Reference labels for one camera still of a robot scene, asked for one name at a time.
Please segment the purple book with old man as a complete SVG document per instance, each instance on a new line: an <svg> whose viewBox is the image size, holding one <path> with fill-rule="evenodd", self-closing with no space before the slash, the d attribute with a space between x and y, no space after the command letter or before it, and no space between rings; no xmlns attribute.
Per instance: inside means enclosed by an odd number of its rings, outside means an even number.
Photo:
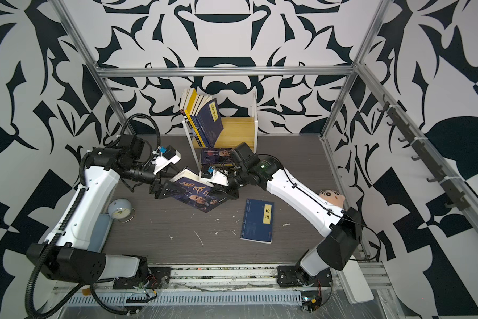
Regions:
<svg viewBox="0 0 478 319"><path fill-rule="evenodd" d="M207 148L200 153L200 163L203 166L233 166L231 148Z"/></svg>

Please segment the blue book underneath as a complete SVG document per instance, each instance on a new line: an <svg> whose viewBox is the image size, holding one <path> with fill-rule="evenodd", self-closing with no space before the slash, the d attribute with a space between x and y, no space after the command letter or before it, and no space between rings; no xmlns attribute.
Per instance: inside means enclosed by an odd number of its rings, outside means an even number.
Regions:
<svg viewBox="0 0 478 319"><path fill-rule="evenodd" d="M240 239L271 244L273 240L274 202L247 199Z"/></svg>

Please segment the yellow cartoon cover book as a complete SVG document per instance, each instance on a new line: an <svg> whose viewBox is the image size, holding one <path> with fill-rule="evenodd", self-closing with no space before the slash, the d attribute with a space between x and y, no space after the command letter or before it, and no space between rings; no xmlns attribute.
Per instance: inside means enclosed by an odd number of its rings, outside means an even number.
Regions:
<svg viewBox="0 0 478 319"><path fill-rule="evenodd" d="M198 102L199 95L194 88L190 88L187 90L187 95L184 100L184 106L182 107L182 112L185 115L185 118L192 126L196 139L198 141L198 145L200 147L204 147L205 143L203 138L201 137L200 130L198 129L196 122L193 120L193 114L196 110L196 103Z"/></svg>

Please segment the blue book front yellow label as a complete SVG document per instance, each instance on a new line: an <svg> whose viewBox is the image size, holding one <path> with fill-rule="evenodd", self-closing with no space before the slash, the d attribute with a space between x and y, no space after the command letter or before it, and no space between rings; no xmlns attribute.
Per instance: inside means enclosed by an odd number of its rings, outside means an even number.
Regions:
<svg viewBox="0 0 478 319"><path fill-rule="evenodd" d="M191 113L190 113L193 124L194 124L194 130L195 130L196 136L198 138L200 146L203 147L203 148L207 147L208 142L206 140L202 125L201 125L200 120L198 118L198 114L203 109L203 107L204 107L204 105L207 101L208 101L208 96L199 95L196 98L196 100L194 102L194 105L192 107Z"/></svg>

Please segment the small blue book yellow label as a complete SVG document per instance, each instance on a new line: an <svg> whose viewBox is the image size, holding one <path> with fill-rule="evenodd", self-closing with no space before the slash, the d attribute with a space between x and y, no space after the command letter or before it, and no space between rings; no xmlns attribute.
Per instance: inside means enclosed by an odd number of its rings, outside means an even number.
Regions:
<svg viewBox="0 0 478 319"><path fill-rule="evenodd" d="M203 109L199 112L198 118L202 125L206 140L208 142L207 148L213 148L216 138L214 137L214 120L212 118L210 103L214 99L211 96L208 96L208 101L205 103Z"/></svg>

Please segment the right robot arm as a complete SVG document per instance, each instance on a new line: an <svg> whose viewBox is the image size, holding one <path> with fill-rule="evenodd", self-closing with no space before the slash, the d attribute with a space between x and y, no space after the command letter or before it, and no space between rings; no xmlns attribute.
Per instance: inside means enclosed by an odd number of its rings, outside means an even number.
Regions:
<svg viewBox="0 0 478 319"><path fill-rule="evenodd" d="M237 198L244 186L258 186L284 200L303 216L322 236L322 241L307 251L295 265L299 284L308 285L322 271L342 271L351 260L362 237L363 224L358 211L341 206L298 181L279 159L255 154L246 143L230 150L234 170L221 165L200 170L200 176L219 186L228 198Z"/></svg>

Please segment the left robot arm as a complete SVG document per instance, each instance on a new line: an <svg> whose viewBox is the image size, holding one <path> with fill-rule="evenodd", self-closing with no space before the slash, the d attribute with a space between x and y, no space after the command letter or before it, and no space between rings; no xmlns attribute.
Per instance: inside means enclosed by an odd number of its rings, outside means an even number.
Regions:
<svg viewBox="0 0 478 319"><path fill-rule="evenodd" d="M28 318L54 315L85 285L92 287L115 279L129 280L133 284L147 282L151 272L146 258L89 250L97 220L111 203L111 195L120 180L148 184L155 199L168 198L181 191L172 182L162 180L169 178L167 170L180 160L180 154L171 146L161 146L159 126L152 117L137 113L126 122L135 118L148 120L155 129L156 146L151 148L150 157L141 162L144 140L123 131L107 147L87 152L79 165L79 185L69 207L43 243L33 243L28 248L27 258L34 264L25 293ZM76 286L51 310L42 313L34 305L34 289L39 275Z"/></svg>

